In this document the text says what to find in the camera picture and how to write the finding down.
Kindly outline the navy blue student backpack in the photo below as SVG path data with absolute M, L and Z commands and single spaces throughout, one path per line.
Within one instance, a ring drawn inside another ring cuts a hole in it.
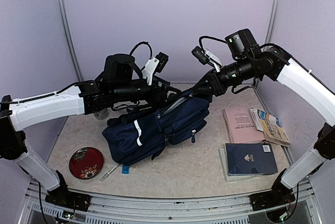
M 148 157 L 158 157 L 165 147 L 195 135 L 207 124 L 212 95 L 184 91 L 176 101 L 156 111 L 146 109 L 111 118 L 102 135 L 114 162 L 131 166 Z

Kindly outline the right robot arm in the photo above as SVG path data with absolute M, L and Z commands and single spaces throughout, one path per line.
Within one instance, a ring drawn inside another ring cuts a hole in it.
M 297 201 L 293 188 L 326 160 L 334 159 L 334 92 L 282 47 L 273 43 L 260 46 L 248 28 L 228 35 L 223 43 L 234 59 L 230 65 L 223 66 L 201 43 L 192 50 L 201 64 L 213 67 L 194 85 L 194 90 L 220 96 L 245 80 L 267 76 L 295 92 L 325 120 L 314 146 L 283 170 L 269 191 L 250 195 L 254 211 Z

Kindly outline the pink paperback book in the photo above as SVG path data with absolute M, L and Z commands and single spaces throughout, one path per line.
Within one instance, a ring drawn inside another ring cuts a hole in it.
M 249 108 L 228 107 L 222 113 L 231 143 L 260 143 L 265 140 L 264 133 L 256 129 Z

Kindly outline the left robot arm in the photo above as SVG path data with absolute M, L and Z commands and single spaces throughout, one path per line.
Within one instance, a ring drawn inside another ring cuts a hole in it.
M 91 197 L 68 189 L 63 175 L 52 169 L 30 146 L 24 130 L 67 116 L 89 115 L 113 108 L 116 103 L 145 101 L 147 107 L 163 106 L 171 89 L 156 76 L 168 56 L 151 57 L 144 68 L 129 54 L 106 58 L 103 72 L 94 80 L 75 82 L 51 93 L 30 98 L 1 100 L 1 158 L 14 161 L 47 190 L 46 201 L 57 206 L 87 211 Z

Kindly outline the dark blue book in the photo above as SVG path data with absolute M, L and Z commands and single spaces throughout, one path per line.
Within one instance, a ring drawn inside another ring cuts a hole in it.
M 230 176 L 268 175 L 278 172 L 269 143 L 227 143 L 225 151 Z

